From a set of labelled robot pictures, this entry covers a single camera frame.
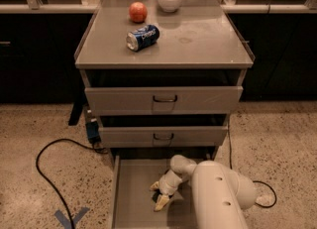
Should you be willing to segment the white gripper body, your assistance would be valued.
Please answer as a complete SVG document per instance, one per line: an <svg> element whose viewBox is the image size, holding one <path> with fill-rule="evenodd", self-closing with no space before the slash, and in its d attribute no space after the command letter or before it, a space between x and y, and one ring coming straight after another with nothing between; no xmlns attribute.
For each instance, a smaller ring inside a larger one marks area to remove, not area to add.
<svg viewBox="0 0 317 229"><path fill-rule="evenodd" d="M174 195L178 186L182 183L182 178L174 171L167 171L158 181L158 189L163 195Z"/></svg>

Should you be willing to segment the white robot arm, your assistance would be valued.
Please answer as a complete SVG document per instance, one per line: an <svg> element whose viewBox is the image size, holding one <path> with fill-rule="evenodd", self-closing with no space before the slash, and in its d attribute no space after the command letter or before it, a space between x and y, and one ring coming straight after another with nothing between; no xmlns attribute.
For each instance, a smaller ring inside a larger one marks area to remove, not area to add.
<svg viewBox="0 0 317 229"><path fill-rule="evenodd" d="M150 186L151 191L158 191L154 211L161 211L188 180L199 229L249 229L243 211L256 203L255 184L214 161L198 164L182 155L173 156L169 170Z"/></svg>

